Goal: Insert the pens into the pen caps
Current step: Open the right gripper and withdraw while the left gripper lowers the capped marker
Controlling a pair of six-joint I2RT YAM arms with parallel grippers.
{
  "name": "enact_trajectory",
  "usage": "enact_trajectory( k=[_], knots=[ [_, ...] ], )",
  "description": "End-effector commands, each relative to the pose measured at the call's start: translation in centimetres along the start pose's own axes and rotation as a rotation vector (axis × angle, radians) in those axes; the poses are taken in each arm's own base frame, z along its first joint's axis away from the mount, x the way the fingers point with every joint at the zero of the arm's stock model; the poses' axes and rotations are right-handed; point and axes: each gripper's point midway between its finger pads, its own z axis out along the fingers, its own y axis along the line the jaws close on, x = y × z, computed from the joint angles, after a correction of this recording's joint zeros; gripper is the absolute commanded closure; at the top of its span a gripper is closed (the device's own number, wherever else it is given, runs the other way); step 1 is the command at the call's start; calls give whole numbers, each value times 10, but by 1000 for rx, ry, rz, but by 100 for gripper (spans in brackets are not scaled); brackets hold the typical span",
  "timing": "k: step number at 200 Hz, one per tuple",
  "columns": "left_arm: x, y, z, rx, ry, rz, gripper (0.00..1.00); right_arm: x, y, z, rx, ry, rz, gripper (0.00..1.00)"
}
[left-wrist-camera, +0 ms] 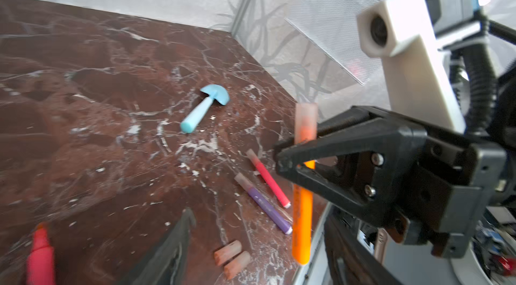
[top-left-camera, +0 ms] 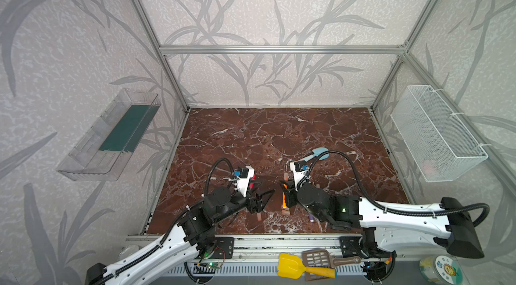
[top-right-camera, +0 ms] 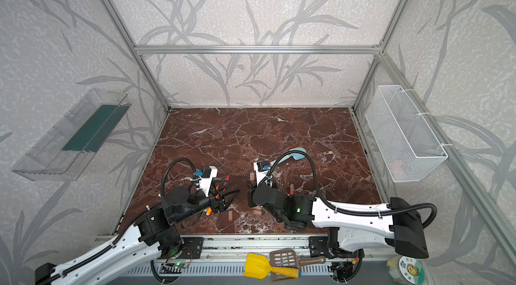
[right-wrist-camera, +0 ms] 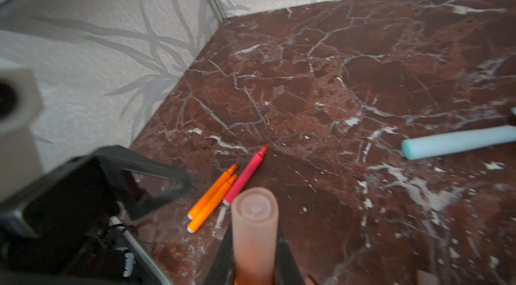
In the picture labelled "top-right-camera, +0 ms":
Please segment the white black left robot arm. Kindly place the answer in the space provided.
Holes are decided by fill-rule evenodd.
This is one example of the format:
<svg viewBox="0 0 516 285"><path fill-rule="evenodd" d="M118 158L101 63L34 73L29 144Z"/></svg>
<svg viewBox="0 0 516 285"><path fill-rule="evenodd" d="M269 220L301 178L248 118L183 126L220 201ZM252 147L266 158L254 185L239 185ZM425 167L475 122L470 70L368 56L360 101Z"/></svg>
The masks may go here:
<svg viewBox="0 0 516 285"><path fill-rule="evenodd" d="M176 223L211 208L224 212L239 190L210 189L193 196L186 187L162 193L160 202L138 214L114 238L66 263L46 263L35 271L36 284L106 284L140 264L185 247Z"/></svg>

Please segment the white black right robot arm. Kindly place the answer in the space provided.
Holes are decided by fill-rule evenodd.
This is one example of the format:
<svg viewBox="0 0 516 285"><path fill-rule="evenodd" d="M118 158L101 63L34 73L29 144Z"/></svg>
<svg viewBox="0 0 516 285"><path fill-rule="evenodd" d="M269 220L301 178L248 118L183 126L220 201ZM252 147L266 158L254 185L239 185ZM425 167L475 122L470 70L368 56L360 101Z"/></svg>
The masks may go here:
<svg viewBox="0 0 516 285"><path fill-rule="evenodd" d="M397 197L382 204L336 203L286 195L267 184L252 184L249 205L261 207L290 231L327 228L331 251L393 247L396 253L417 259L429 257L424 230L437 215L432 204L409 205Z"/></svg>

